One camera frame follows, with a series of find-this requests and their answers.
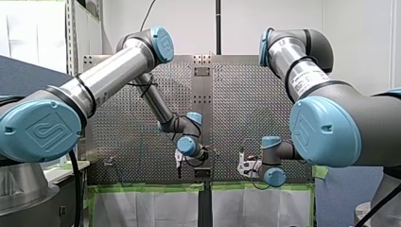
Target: logo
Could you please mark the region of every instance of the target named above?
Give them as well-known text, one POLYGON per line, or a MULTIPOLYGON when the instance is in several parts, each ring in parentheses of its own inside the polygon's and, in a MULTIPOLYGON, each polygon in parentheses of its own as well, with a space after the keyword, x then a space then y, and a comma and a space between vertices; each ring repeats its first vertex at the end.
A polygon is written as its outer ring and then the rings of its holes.
POLYGON ((295 125, 294 135, 298 141, 306 146, 309 143, 309 133, 314 131, 303 115, 299 114, 295 125))
POLYGON ((57 113, 51 113, 35 122, 26 128, 26 133, 45 152, 57 148, 62 141, 73 134, 57 113))
POLYGON ((171 44, 170 37, 169 37, 168 35, 165 35, 165 36, 162 38, 161 44, 162 44, 162 47, 163 47, 166 51, 168 51, 168 52, 171 52, 171 51, 172 51, 172 44, 171 44))

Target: light blue joint cap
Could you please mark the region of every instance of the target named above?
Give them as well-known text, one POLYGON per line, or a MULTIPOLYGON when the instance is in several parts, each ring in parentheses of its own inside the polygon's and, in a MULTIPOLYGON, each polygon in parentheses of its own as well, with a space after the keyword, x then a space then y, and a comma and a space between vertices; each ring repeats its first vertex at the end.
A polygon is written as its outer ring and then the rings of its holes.
POLYGON ((272 187, 281 187, 286 182, 287 176, 283 169, 274 167, 266 171, 263 180, 272 187))
POLYGON ((262 138, 262 144, 260 148, 262 149, 273 148, 279 144, 281 144, 280 136, 264 136, 262 138))
POLYGON ((401 94, 401 87, 392 88, 392 89, 389 90, 389 93, 401 94))
POLYGON ((162 26, 153 26, 150 30, 151 41, 157 58, 161 63, 168 63, 174 58, 174 44, 168 31, 162 26))
POLYGON ((196 123, 201 125, 201 114, 200 113, 196 113, 196 112, 188 112, 186 114, 186 117, 188 117, 189 119, 195 121, 196 123))
POLYGON ((177 141, 178 151, 185 156, 194 154, 195 146, 195 141, 189 136, 183 136, 177 141))
POLYGON ((262 35, 260 36, 258 61, 259 61, 259 65, 264 66, 264 67, 268 66, 268 63, 266 61, 266 57, 267 57, 266 45, 268 44, 268 35, 269 35, 269 31, 265 30, 262 33, 262 35))
POLYGON ((0 154, 22 163, 58 159, 77 143, 77 113, 55 100, 21 103, 0 117, 0 154))
POLYGON ((292 107, 289 126, 295 148, 311 164, 346 167, 359 158, 362 142, 357 124, 330 99, 299 100, 292 107))

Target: sticker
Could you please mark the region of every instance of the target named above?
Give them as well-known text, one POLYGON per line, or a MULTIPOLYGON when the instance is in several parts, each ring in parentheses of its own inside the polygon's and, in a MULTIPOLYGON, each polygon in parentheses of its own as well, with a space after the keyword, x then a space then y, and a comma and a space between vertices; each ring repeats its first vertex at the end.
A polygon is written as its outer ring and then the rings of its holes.
POLYGON ((330 78, 320 69, 306 71, 298 74, 291 84, 298 96, 309 90, 316 84, 329 81, 330 78))

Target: black cable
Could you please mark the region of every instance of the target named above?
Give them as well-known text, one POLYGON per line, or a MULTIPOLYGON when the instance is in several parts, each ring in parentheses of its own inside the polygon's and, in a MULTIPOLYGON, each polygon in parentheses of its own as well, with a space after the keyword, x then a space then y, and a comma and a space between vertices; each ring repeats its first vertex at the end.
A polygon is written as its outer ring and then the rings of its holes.
POLYGON ((198 165, 193 165, 193 164, 191 164, 191 163, 186 159, 186 156, 185 156, 185 155, 183 156, 183 158, 185 159, 185 162, 186 162, 189 166, 191 166, 191 167, 199 167, 199 166, 202 166, 202 165, 204 164, 204 162, 205 162, 205 160, 203 159, 203 160, 200 162, 200 164, 198 164, 198 165))
POLYGON ((370 219, 381 207, 383 207, 387 202, 394 198, 398 193, 401 192, 401 184, 399 184, 389 195, 387 195, 383 200, 381 200, 374 208, 366 214, 355 227, 363 227, 363 225, 370 219))
POLYGON ((73 166, 73 172, 74 172, 74 181, 75 181, 75 191, 76 191, 76 214, 75 214, 75 220, 74 220, 74 226, 79 227, 80 225, 80 214, 81 214, 81 206, 82 206, 82 200, 81 200, 81 195, 80 195, 80 176, 79 176, 79 168, 78 168, 78 161, 75 156, 75 153, 73 150, 71 150, 69 153, 70 159, 71 159, 71 165, 73 166))
POLYGON ((153 75, 150 75, 150 80, 149 80, 149 82, 148 82, 147 84, 127 83, 127 85, 133 86, 133 87, 147 87, 147 88, 145 89, 145 91, 142 92, 141 98, 144 97, 144 95, 147 93, 147 91, 150 89, 150 87, 151 87, 152 85, 154 85, 154 86, 156 86, 156 87, 159 86, 158 83, 153 82, 153 75))
POLYGON ((251 182, 252 182, 252 185, 253 185, 254 188, 256 188, 256 189, 258 189, 258 190, 261 190, 261 191, 264 191, 264 190, 269 189, 269 188, 270 188, 270 185, 268 185, 267 187, 259 187, 259 186, 257 186, 257 185, 254 183, 254 181, 253 181, 253 171, 255 170, 256 172, 259 172, 259 168, 260 168, 260 167, 259 167, 258 169, 254 169, 254 168, 256 167, 257 160, 258 160, 258 158, 256 157, 256 160, 254 161, 253 167, 252 167, 252 169, 251 169, 251 182))
POLYGON ((148 19, 148 16, 149 16, 149 14, 150 14, 150 11, 151 11, 151 8, 153 7, 154 2, 156 2, 156 0, 153 0, 153 2, 151 2, 150 6, 149 6, 149 9, 148 9, 148 13, 147 13, 147 15, 145 16, 144 22, 142 22, 140 31, 142 31, 142 29, 144 29, 145 22, 146 22, 147 19, 148 19))

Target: pegboard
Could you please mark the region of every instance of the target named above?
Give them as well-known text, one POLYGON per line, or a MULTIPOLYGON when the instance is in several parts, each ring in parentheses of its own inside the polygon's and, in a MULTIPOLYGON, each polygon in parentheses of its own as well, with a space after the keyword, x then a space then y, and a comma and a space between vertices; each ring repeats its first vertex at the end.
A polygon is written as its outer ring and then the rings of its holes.
MULTIPOLYGON (((155 82, 172 112, 204 115, 202 140, 218 154, 207 163, 213 169, 212 181, 248 181, 236 172, 241 144, 249 138, 244 144, 246 155, 260 155, 263 136, 289 139, 291 103, 282 82, 258 66, 257 56, 207 56, 205 64, 194 61, 198 57, 176 56, 173 62, 159 65, 152 71, 155 82), (196 75, 200 65, 210 67, 210 75, 196 75)), ((105 59, 90 58, 89 67, 105 59)), ((188 165, 178 180, 175 147, 159 132, 155 116, 135 87, 126 86, 101 106, 92 128, 97 158, 90 167, 90 184, 195 181, 188 165), (110 157, 115 165, 105 166, 103 161, 110 157)), ((309 165, 284 161, 284 169, 288 183, 312 179, 309 165)))
MULTIPOLYGON (((291 102, 283 82, 256 56, 214 56, 213 131, 214 181, 248 181, 236 167, 243 146, 246 157, 261 155, 261 138, 279 135, 290 139, 291 102)), ((299 161, 286 160, 287 183, 311 182, 312 169, 299 161)))

